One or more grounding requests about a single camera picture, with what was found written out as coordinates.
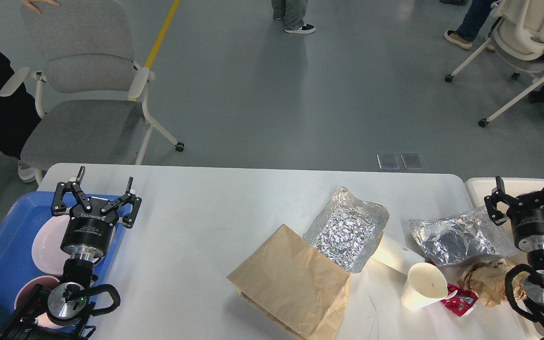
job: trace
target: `chair seat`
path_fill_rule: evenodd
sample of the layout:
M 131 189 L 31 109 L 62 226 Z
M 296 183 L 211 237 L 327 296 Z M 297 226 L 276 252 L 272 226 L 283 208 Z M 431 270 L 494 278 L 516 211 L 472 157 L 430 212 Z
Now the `chair seat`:
M 133 164 L 148 129 L 144 120 L 139 102 L 62 102 L 37 125 L 21 159 L 40 170 L 62 162 Z
M 497 43 L 496 40 L 494 40 L 494 37 L 491 36 L 491 40 L 494 46 L 494 49 L 497 51 L 499 56 L 507 62 L 507 64 L 510 64 L 511 66 L 520 69 L 525 72 L 529 73 L 541 73 L 544 72 L 544 58 L 537 58 L 534 60 L 520 60 L 514 56 L 511 56 L 511 54 L 507 53 L 505 50 L 501 48 L 501 45 Z

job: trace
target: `red snack wrapper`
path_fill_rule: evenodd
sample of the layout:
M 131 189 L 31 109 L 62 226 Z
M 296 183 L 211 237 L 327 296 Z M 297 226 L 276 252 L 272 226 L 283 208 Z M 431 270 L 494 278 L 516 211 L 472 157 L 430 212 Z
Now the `red snack wrapper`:
M 461 317 L 469 314 L 477 301 L 477 295 L 470 290 L 458 288 L 454 284 L 448 284 L 449 294 L 457 291 L 457 295 L 450 299 L 442 300 L 442 303 L 454 314 Z

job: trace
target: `gray chair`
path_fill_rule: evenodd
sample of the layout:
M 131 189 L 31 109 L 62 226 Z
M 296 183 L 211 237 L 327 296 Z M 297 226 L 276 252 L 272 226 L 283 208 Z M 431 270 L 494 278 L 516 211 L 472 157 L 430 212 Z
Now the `gray chair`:
M 21 159 L 37 169 L 37 181 L 41 170 L 60 162 L 141 164 L 153 129 L 183 151 L 184 144 L 150 115 L 148 83 L 155 76 L 134 61 L 125 9 L 114 0 L 58 2 L 59 7 L 33 2 L 40 15 L 22 6 L 45 71 L 20 68 L 0 92 L 11 95 L 26 78 L 37 80 L 35 106 L 42 121 L 21 152 Z M 45 114 L 45 82 L 60 93 L 127 91 L 128 100 L 66 101 Z

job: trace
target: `blue tray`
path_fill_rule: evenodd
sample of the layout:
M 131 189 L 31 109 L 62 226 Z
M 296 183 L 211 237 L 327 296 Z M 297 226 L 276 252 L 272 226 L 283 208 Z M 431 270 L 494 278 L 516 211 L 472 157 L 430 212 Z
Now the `blue tray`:
M 97 195 L 101 198 L 114 200 L 117 196 Z M 14 299 L 18 291 L 30 280 L 37 276 L 46 275 L 33 263 L 31 248 L 33 239 L 43 224 L 51 218 L 51 203 L 53 192 L 30 192 L 19 198 L 9 210 L 0 225 L 0 305 L 11 314 L 14 310 Z M 67 206 L 76 205 L 71 194 L 63 199 Z M 119 209 L 122 216 L 129 212 L 130 207 Z M 96 284 L 106 280 L 106 274 L 119 249 L 125 227 L 117 224 L 114 239 L 108 254 L 102 258 L 93 273 L 99 277 Z

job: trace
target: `white paper cup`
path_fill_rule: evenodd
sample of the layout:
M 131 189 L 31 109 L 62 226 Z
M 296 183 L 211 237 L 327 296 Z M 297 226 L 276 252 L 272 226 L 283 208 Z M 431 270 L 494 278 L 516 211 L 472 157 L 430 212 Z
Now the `white paper cup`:
M 16 309 L 17 305 L 28 297 L 28 294 L 31 292 L 36 284 L 42 284 L 44 289 L 54 289 L 60 284 L 60 280 L 50 275 L 38 276 L 30 280 L 20 289 L 20 291 L 16 295 L 16 299 L 14 299 L 14 309 Z M 63 327 L 52 323 L 46 313 L 43 313 L 37 317 L 37 325 L 50 329 L 61 329 Z
M 400 302 L 410 310 L 418 310 L 456 295 L 455 291 L 448 296 L 446 285 L 444 275 L 435 265 L 416 263 L 408 270 Z

